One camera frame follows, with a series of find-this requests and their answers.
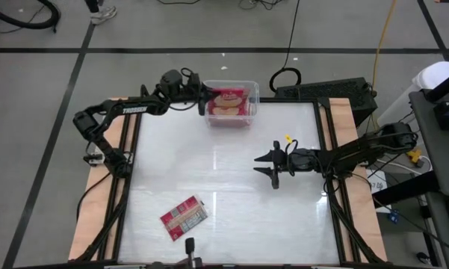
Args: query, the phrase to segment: shoe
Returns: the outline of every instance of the shoe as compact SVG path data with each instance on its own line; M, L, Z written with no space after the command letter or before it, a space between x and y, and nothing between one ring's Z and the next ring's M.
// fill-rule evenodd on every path
M104 7L98 13L91 14L91 23L99 25L109 19L113 19L116 15L117 9L115 7Z

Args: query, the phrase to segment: wooden board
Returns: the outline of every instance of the wooden board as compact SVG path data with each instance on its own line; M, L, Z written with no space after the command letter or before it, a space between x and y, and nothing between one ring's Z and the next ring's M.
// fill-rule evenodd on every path
M352 111L350 109L348 99L330 99L330 104L338 145L344 145L345 143L357 139L357 131L353 122ZM330 145L329 130L326 124L325 112L321 118L323 120L323 131L326 138L326 145ZM134 122L134 117L132 117L130 129L128 131L127 149L131 144ZM122 127L123 117L118 117L112 122L110 128L106 131L105 136L112 146L118 147ZM87 189L100 180L106 173L107 170L104 167L91 168L90 175L88 177ZM357 168L354 173L367 178L363 168ZM380 234L380 227L377 221L377 214L375 212L374 202L372 200L368 184L365 183L363 179L358 177L349 178L346 183L354 226L372 250L374 250L374 252L381 259L386 260L387 258L385 248L383 246L382 236ZM109 180L105 180L105 182L90 192L84 199L81 207L80 218L75 231L75 237L73 238L73 243L69 253L69 259L74 259L80 256L102 228L106 206L108 204L110 187L111 177ZM345 256L348 261L352 261L352 252L350 249L348 232L342 225L341 231L344 239ZM113 228L108 239L108 249L105 255L105 258L107 259L111 257L115 232L116 229Z

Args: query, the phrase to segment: plastic container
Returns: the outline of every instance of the plastic container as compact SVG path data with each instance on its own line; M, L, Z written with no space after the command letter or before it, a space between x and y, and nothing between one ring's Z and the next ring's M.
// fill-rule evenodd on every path
M433 89L449 77L449 62L438 62L423 69L416 77L412 79L412 85L406 89L400 97L393 102L390 107L377 119L380 126L387 123L396 123L412 111L410 107L409 94L421 89ZM404 120L410 124L413 131L419 130L415 116L410 116ZM419 136L418 145L423 144L421 136Z
M206 104L205 120L211 127L250 126L257 114L259 85L254 81L203 82L220 95Z

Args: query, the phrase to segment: snack package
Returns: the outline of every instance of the snack package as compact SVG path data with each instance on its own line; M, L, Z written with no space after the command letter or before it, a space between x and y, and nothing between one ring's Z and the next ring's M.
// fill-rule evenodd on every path
M199 197L192 196L161 217L173 241L208 217Z
M249 89L242 88L219 88L213 89L214 92L219 92L220 95L208 102L209 115L216 116L247 116ZM242 127L246 126L247 121L241 118L219 118L212 117L209 119L212 126L228 126L228 127Z

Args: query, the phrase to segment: white table surface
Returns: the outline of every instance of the white table surface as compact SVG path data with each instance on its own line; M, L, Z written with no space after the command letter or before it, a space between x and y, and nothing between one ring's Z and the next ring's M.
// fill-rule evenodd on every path
M248 129L210 129L197 108L144 115L120 247L123 263L173 263L195 256L219 264L338 264L320 174L282 173L274 190L253 167L285 135L319 149L312 104L264 103ZM208 218L172 241L160 216L197 194Z

